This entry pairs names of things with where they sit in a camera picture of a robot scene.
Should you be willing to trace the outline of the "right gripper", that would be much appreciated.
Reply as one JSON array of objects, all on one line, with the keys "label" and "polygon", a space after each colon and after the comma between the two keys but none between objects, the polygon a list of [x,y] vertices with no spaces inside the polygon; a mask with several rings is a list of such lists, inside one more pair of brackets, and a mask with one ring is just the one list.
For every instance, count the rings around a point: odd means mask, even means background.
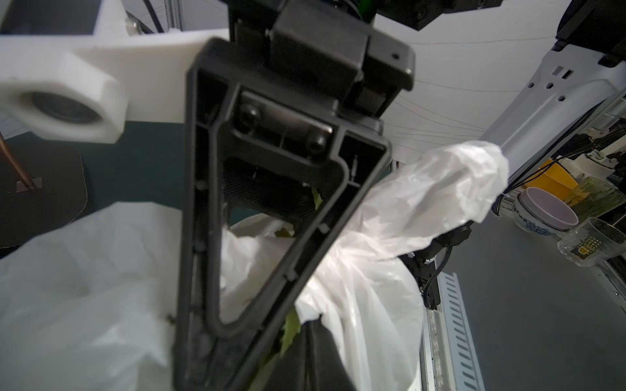
[{"label": "right gripper", "polygon": [[266,67],[335,99],[340,114],[375,132],[414,86],[414,50],[365,21],[352,1],[229,1],[230,39]]}]

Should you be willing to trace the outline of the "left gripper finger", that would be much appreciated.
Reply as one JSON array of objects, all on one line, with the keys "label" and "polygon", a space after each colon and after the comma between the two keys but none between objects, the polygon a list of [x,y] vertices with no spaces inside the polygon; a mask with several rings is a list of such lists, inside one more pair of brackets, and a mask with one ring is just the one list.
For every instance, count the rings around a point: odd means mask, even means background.
[{"label": "left gripper finger", "polygon": [[317,319],[303,324],[264,386],[270,391],[353,391],[332,333]]}]

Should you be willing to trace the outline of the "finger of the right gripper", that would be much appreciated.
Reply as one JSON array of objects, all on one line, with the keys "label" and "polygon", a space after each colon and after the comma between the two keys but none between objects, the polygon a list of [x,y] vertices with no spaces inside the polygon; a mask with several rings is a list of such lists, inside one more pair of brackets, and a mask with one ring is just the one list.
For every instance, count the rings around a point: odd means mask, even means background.
[{"label": "finger of the right gripper", "polygon": [[[391,159],[381,123],[273,73],[219,37],[187,72],[187,173],[173,383],[242,390],[306,282]],[[234,208],[290,223],[295,235],[231,320],[223,240]]]}]

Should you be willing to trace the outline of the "white plastic bag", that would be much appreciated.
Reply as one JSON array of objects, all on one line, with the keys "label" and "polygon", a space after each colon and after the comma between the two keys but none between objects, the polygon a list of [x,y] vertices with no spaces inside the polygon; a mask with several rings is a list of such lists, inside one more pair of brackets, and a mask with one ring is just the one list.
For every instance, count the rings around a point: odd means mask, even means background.
[{"label": "white plastic bag", "polygon": [[[358,390],[406,390],[425,306],[400,256],[468,221],[505,189],[498,146],[429,151],[366,195],[299,295]],[[4,390],[169,390],[182,213],[116,203],[1,262]]]}]

